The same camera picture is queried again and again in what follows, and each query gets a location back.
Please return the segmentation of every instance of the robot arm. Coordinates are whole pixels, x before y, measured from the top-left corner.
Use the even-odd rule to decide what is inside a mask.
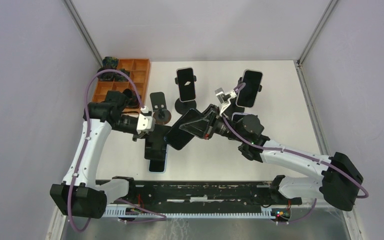
[[[147,107],[141,108],[139,117],[123,115],[123,110],[129,101],[125,94],[119,91],[109,91],[103,102],[88,104],[90,116],[90,135],[86,138],[87,122],[83,122],[82,134],[73,161],[61,184],[53,184],[50,195],[61,212],[68,214],[68,191],[72,179],[75,179],[72,201],[72,215],[85,218],[100,218],[106,206],[129,192],[127,179],[114,178],[111,181],[96,185],[96,174],[105,141],[111,130],[133,134],[133,140],[145,138],[154,130],[155,121]],[[79,170],[75,167],[84,150]]]
[[[223,90],[219,89],[216,94],[229,95],[221,92]],[[219,97],[219,100],[221,106],[230,102],[228,97]],[[201,119],[184,123],[179,128],[201,139],[208,140],[218,134],[236,140],[241,143],[238,150],[248,160],[276,164],[307,176],[278,175],[270,186],[270,196],[275,202],[285,198],[324,198],[338,209],[352,210],[360,188],[344,173],[358,185],[363,177],[345,154],[337,152],[329,156],[293,149],[261,135],[264,127],[257,116],[248,114],[237,122],[229,122],[220,111],[210,104]]]

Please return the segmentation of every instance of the phone screen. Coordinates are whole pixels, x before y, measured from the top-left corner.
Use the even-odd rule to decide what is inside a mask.
[[[170,131],[164,136],[165,142],[172,146],[176,150],[181,150],[186,144],[188,144],[193,138],[194,135],[179,129],[180,125],[197,120],[198,118],[203,117],[203,114],[196,109],[190,109],[182,115],[171,127]]]
[[[260,71],[246,70],[243,73],[242,83],[245,87],[236,98],[236,105],[244,108],[252,108],[260,88],[263,73]]]
[[[178,69],[176,73],[177,84],[180,92],[180,101],[189,102],[195,100],[195,80],[192,68],[181,68]]]

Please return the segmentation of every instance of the white table surface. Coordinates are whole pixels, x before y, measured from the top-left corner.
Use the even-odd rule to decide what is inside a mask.
[[[149,94],[163,92],[171,112],[172,126],[180,114],[175,110],[179,90],[176,70],[192,67],[196,75],[197,109],[218,105],[215,90],[229,91],[236,86],[245,69],[263,72],[262,91],[253,108],[246,113],[258,115],[264,126],[263,135],[287,146],[319,153],[301,85],[292,60],[282,61],[185,61],[152,62],[145,104],[151,108]],[[144,159],[145,140],[132,141],[132,135],[112,131],[104,145],[96,179],[114,176],[135,180],[167,181],[266,181],[277,175],[301,177],[287,168],[249,161],[238,151],[239,142],[214,135],[210,140],[194,137],[182,150],[168,146],[164,173],[148,171]]]

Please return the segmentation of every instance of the orange compartment organizer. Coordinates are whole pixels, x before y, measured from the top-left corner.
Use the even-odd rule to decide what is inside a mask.
[[[145,103],[147,97],[148,80],[150,79],[151,62],[149,59],[119,59],[117,70],[124,69],[130,72],[130,78],[136,85],[137,91],[140,94],[142,102]],[[128,81],[101,81],[96,84],[92,102],[100,103],[105,100],[108,91],[120,91],[125,89],[133,90],[133,86]],[[126,111],[140,112],[139,108],[126,108]]]

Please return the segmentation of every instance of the gray wall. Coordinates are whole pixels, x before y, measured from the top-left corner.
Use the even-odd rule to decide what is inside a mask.
[[[72,1],[103,57],[231,61],[297,59],[330,0]]]
[[[0,0],[0,240],[45,237],[98,69],[60,0]]]
[[[339,1],[303,64],[331,153],[364,177],[363,236],[384,239],[384,1]]]

